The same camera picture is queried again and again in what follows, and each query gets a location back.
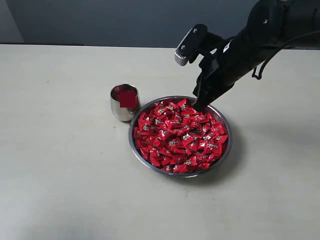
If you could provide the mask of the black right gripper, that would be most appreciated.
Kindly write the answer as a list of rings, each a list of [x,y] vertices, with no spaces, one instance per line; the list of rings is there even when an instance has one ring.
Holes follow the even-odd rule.
[[[193,90],[196,100],[192,107],[201,112],[274,51],[274,46],[257,45],[245,34],[221,42],[212,56],[204,57],[199,63],[201,73]]]

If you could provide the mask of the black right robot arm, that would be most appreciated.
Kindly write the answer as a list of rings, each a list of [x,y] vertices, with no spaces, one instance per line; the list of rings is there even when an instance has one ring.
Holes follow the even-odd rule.
[[[223,39],[209,32],[199,47],[203,59],[192,106],[202,111],[247,73],[260,80],[266,65],[281,50],[318,50],[320,2],[259,0],[237,35]]]

